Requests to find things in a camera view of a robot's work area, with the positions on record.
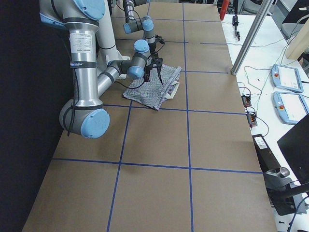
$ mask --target blue tape grid line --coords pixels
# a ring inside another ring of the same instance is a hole
[[[185,73],[221,73],[221,74],[228,74],[228,72],[216,72],[216,71],[184,71]]]
[[[128,40],[128,41],[136,41],[135,39],[115,39],[115,40]],[[183,41],[165,41],[166,43],[184,43]]]
[[[104,106],[114,106],[114,107],[125,107],[125,108],[136,108],[136,109],[151,109],[146,106],[129,106],[129,105],[114,105],[114,104],[104,104]],[[188,111],[188,112],[199,112],[199,113],[213,113],[213,114],[228,114],[228,115],[246,115],[245,113],[235,113],[235,112],[221,112],[221,111],[209,111],[209,110],[189,110],[189,109],[171,109],[171,108],[160,108],[160,110],[171,110],[171,111]]]
[[[183,41],[185,41],[185,23],[184,23],[184,4],[183,7]],[[188,101],[188,84],[187,84],[187,59],[185,52],[185,43],[183,43],[184,53],[184,71],[185,71],[185,99],[186,99],[186,111],[187,111],[187,136],[188,136],[188,159],[189,159],[189,187],[190,187],[190,212],[191,212],[191,232],[194,232],[194,220],[193,220],[193,194],[192,194],[192,171],[191,171],[191,149],[190,149],[190,123],[189,123],[189,101]]]
[[[111,16],[111,18],[126,18],[121,16]],[[211,20],[183,20],[183,19],[167,19],[167,18],[152,18],[153,20],[166,20],[166,21],[180,21],[180,22],[205,22],[205,23],[221,23],[220,21],[211,21]]]
[[[72,162],[86,162],[86,163],[105,163],[105,164],[116,164],[116,165],[121,164],[121,165],[125,165],[125,166],[172,168],[172,169],[185,169],[185,170],[189,170],[189,167],[184,167],[184,166],[148,164],[148,163],[129,163],[129,162],[121,162],[121,163],[119,163],[119,162],[103,161],[103,160],[88,160],[88,159],[85,160],[85,159],[67,159],[67,158],[53,158],[53,160],[72,161]],[[263,174],[262,172],[255,172],[255,171],[214,169],[214,168],[199,168],[199,167],[191,167],[191,170],[210,171],[210,172],[224,172],[224,173]]]
[[[113,210],[113,206],[114,206],[114,202],[115,202],[115,196],[116,196],[116,191],[117,191],[118,179],[119,179],[119,174],[120,174],[120,167],[121,167],[121,164],[122,164],[121,163],[122,155],[124,153],[124,148],[125,148],[125,143],[126,143],[126,133],[127,133],[128,125],[129,125],[129,120],[130,120],[131,106],[132,106],[132,100],[131,100],[131,103],[130,103],[130,106],[129,106],[129,112],[127,114],[126,129],[125,129],[125,134],[124,134],[124,140],[123,140],[122,147],[121,147],[121,154],[120,154],[120,159],[119,159],[119,164],[118,164],[118,170],[117,170],[117,176],[116,176],[114,191],[113,191],[113,194],[112,194],[112,204],[111,204],[110,215],[109,215],[109,218],[108,218],[108,224],[107,224],[106,232],[110,231],[110,226],[111,226],[112,210]]]
[[[215,45],[227,45],[225,43],[200,43],[200,44],[215,44]]]

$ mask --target gray checkered cloth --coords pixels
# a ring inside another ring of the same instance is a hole
[[[138,89],[127,89],[123,93],[123,96],[155,110],[159,110],[162,102],[165,100],[166,94],[174,88],[171,84],[174,81],[178,81],[181,70],[181,67],[174,68],[163,64],[161,69],[163,85],[159,80],[157,70],[152,69],[150,71],[150,82],[145,82]],[[134,80],[129,87],[134,88],[140,86],[143,81],[143,78]]]

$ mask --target metal pole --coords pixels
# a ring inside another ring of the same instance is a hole
[[[232,75],[236,75],[238,70],[240,69],[240,66],[243,62],[243,60],[245,59],[250,46],[257,34],[257,32],[259,31],[264,18],[266,17],[267,13],[269,12],[269,9],[272,5],[273,0],[263,0],[262,5],[260,10],[258,11],[258,13],[256,14],[256,17],[252,23],[252,26],[249,30],[249,33],[245,39],[245,42],[243,43],[243,46],[241,47],[241,50],[236,58],[236,61],[232,67],[231,73]]]

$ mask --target computer monitor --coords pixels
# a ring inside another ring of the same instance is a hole
[[[278,140],[278,146],[301,184],[309,182],[309,115]]]

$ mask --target dark curtain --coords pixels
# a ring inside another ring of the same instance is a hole
[[[18,232],[61,136],[59,111],[73,86],[69,58],[55,31],[40,23],[38,0],[2,0],[0,15],[0,231]]]

